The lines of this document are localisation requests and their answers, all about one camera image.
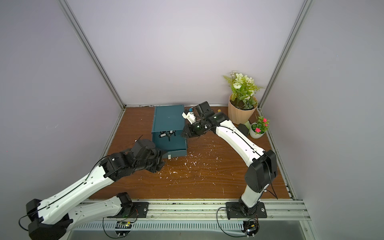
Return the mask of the teal top drawer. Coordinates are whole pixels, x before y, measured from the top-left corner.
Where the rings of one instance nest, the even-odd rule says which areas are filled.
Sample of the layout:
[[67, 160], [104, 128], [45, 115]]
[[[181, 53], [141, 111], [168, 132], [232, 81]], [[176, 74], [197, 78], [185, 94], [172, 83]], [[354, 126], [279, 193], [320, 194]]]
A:
[[182, 131], [176, 131], [176, 136], [171, 137], [171, 141], [168, 138], [159, 138], [160, 132], [152, 133], [152, 141], [156, 147], [164, 151], [163, 159], [171, 159], [178, 157], [185, 157], [187, 155], [187, 142], [182, 137]]

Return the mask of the teal drawer cabinet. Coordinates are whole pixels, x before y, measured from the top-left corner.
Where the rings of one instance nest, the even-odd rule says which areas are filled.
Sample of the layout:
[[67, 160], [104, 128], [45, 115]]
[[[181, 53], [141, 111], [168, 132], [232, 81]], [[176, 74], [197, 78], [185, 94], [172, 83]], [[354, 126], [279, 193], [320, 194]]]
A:
[[184, 110], [183, 105], [156, 106], [152, 133], [183, 130], [185, 126], [185, 119], [182, 117]]

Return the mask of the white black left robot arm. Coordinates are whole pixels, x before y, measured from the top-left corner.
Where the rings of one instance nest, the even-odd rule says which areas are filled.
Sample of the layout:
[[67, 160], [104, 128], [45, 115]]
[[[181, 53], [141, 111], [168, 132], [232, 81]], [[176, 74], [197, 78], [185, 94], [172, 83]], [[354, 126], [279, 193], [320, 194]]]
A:
[[101, 158], [83, 178], [61, 192], [44, 200], [33, 199], [26, 204], [26, 228], [32, 240], [59, 240], [74, 228], [101, 218], [139, 217], [128, 193], [81, 206], [80, 204], [99, 190], [146, 170], [159, 172], [165, 162], [166, 151], [150, 140], [137, 140], [134, 146], [122, 152]]

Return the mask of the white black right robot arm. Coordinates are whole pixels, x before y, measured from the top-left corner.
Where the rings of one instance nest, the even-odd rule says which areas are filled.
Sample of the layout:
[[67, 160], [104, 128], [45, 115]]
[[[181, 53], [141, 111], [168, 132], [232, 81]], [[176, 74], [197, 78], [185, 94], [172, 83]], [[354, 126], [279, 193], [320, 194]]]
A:
[[188, 121], [183, 128], [184, 138], [200, 137], [211, 131], [225, 140], [243, 159], [248, 167], [245, 174], [247, 186], [239, 204], [245, 214], [251, 214], [263, 192], [273, 185], [273, 180], [278, 176], [276, 154], [254, 144], [235, 127], [226, 114], [215, 113], [208, 102], [184, 110], [182, 117]]

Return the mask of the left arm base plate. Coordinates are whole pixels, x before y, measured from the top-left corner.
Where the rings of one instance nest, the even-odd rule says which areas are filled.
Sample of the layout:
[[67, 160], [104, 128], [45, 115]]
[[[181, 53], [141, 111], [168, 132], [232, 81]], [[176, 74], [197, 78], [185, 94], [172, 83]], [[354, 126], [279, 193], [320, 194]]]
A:
[[122, 210], [115, 216], [108, 217], [111, 218], [146, 218], [149, 210], [149, 202], [133, 202], [129, 206], [123, 207]]

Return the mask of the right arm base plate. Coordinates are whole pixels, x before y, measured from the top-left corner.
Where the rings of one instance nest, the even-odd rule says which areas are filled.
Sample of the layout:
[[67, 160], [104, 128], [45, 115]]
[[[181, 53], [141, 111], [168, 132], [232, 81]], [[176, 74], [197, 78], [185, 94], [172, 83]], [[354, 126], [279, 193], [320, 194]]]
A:
[[226, 212], [228, 220], [240, 218], [250, 219], [256, 217], [266, 219], [268, 217], [267, 210], [263, 202], [258, 202], [251, 208], [239, 202], [226, 202]]

